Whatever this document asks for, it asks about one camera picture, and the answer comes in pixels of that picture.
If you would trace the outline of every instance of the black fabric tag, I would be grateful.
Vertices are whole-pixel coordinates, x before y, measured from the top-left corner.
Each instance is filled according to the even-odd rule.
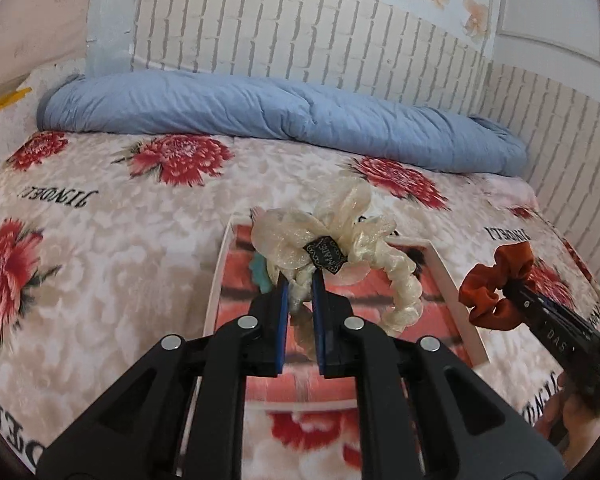
[[[317,269],[327,269],[331,274],[336,274],[347,262],[347,257],[342,254],[336,240],[330,236],[321,236],[309,242],[304,250],[309,253]]]

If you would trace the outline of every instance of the blue blanket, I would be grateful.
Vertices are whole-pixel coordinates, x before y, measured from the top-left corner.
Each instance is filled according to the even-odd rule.
[[[517,176],[526,163],[523,142],[490,120],[273,78],[152,70],[79,78],[41,102],[38,127],[298,140],[449,173]]]

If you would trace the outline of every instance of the pink wall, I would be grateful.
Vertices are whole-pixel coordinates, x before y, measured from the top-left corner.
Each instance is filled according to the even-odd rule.
[[[0,83],[86,52],[89,0],[1,0]]]

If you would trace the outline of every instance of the hand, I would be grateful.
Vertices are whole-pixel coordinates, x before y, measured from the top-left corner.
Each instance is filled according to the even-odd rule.
[[[566,375],[561,373],[558,386],[564,387],[565,382]],[[563,390],[552,396],[534,427],[545,438],[549,438],[552,427],[562,416],[564,427],[569,432],[569,447],[562,457],[567,468],[571,470],[600,436],[600,415],[591,411],[579,395],[570,395],[566,400],[564,397]]]

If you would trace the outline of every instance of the teal object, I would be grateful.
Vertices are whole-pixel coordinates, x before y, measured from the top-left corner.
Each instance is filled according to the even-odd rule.
[[[266,294],[273,290],[273,283],[269,279],[267,272],[267,259],[260,253],[253,253],[253,258],[249,263],[251,270],[251,283],[260,288],[261,294]]]

